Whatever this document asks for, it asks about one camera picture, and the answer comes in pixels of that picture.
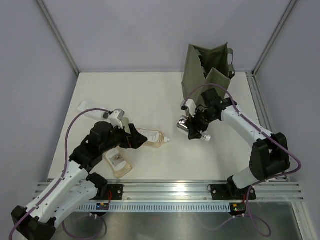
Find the silver metallic bottle white cap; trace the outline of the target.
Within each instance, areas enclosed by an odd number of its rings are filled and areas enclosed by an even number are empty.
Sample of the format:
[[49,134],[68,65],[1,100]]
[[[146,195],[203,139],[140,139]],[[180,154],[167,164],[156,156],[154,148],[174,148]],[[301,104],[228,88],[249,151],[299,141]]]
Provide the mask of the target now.
[[[188,118],[185,115],[182,115],[177,124],[176,127],[179,129],[180,132],[182,132],[183,134],[185,134],[187,137],[189,136],[189,129],[186,126],[186,122],[187,122]],[[201,134],[201,140],[209,142],[211,140],[211,135],[208,134],[207,131],[200,131]]]

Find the amber soap bottle white cap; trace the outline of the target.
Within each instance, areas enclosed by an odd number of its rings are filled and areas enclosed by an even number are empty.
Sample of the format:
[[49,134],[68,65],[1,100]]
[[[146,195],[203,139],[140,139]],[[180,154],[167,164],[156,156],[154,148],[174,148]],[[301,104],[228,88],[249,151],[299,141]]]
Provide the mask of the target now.
[[171,139],[165,136],[160,130],[138,128],[137,131],[147,138],[147,141],[142,145],[143,147],[159,148],[163,144],[171,142]]

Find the pale green cylindrical bottle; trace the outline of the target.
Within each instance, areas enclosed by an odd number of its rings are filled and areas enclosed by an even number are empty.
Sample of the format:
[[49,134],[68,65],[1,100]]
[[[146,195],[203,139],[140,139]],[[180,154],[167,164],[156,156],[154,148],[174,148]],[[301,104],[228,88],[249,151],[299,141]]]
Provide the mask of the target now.
[[129,124],[130,124],[130,121],[127,117],[123,117],[121,119],[121,123],[122,123],[122,127],[123,129],[126,131],[126,132],[130,132],[130,128],[129,128]]

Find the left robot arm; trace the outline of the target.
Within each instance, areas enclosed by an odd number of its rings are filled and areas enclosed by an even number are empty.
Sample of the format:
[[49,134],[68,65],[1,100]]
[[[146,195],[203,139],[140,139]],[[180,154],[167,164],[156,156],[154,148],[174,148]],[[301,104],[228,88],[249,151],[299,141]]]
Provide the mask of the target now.
[[9,238],[18,231],[28,240],[50,240],[57,227],[80,205],[91,199],[111,199],[108,181],[92,169],[112,149],[138,149],[147,142],[134,124],[128,127],[129,133],[108,122],[97,122],[67,157],[61,175],[27,206],[13,209],[14,227]]

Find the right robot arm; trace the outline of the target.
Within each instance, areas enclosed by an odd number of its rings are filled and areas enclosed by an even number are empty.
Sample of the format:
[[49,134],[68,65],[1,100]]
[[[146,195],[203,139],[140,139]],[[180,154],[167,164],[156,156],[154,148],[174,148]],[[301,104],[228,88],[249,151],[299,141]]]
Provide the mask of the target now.
[[212,198],[241,200],[250,198],[249,187],[290,168],[287,139],[282,133],[272,133],[256,125],[237,107],[231,98],[221,98],[215,88],[201,94],[204,106],[197,107],[192,99],[185,99],[181,109],[188,112],[185,121],[189,140],[204,137],[209,124],[221,121],[234,129],[251,147],[248,167],[230,176],[226,184],[211,185]]

